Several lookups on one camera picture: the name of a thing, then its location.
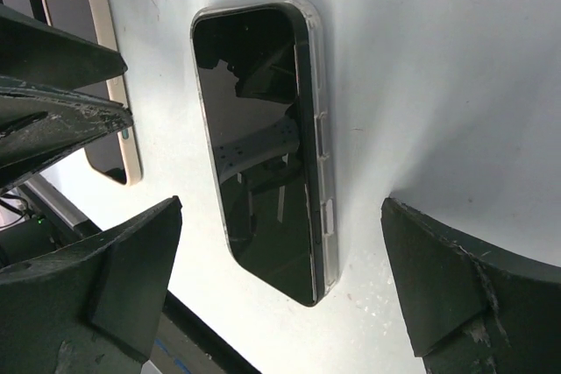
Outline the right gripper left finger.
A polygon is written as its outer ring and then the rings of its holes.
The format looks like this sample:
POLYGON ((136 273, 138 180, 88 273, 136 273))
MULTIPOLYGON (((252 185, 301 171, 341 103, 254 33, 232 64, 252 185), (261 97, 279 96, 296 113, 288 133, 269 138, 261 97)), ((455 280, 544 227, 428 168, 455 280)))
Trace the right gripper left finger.
POLYGON ((1 271, 3 373, 139 373, 181 235, 173 196, 127 222, 1 271))

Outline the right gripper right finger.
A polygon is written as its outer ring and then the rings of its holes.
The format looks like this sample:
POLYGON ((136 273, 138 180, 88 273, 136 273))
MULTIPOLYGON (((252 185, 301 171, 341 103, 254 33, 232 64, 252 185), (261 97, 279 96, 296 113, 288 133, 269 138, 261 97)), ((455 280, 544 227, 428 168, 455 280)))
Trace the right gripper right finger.
POLYGON ((415 356, 428 373, 558 373, 560 269, 394 198, 381 226, 415 356))

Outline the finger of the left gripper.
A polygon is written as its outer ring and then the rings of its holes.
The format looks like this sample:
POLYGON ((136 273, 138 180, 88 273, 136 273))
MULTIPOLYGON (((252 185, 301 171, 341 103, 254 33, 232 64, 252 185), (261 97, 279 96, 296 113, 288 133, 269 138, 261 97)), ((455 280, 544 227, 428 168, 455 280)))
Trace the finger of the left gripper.
POLYGON ((78 89, 124 74, 120 53, 1 6, 1 75, 78 89))
POLYGON ((1 191, 132 124, 131 112, 118 102, 3 76, 1 191))

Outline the beige phone case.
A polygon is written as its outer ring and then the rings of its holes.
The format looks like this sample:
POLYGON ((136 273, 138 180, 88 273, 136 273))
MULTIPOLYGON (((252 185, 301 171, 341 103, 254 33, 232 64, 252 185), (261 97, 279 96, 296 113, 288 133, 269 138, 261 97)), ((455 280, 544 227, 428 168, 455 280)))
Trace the beige phone case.
MULTIPOLYGON (((48 17, 45 6, 45 0, 42 0, 42 3, 46 14, 46 21, 49 25, 51 25, 50 17, 48 17)), ((117 39, 114 32, 109 1, 89 0, 89 5, 96 29, 97 44, 116 51, 118 49, 117 39)), ((132 186, 138 183, 142 178, 141 163, 138 156, 134 129, 130 127, 115 134, 118 136, 123 156, 124 169, 127 176, 126 183, 121 185, 132 186)))

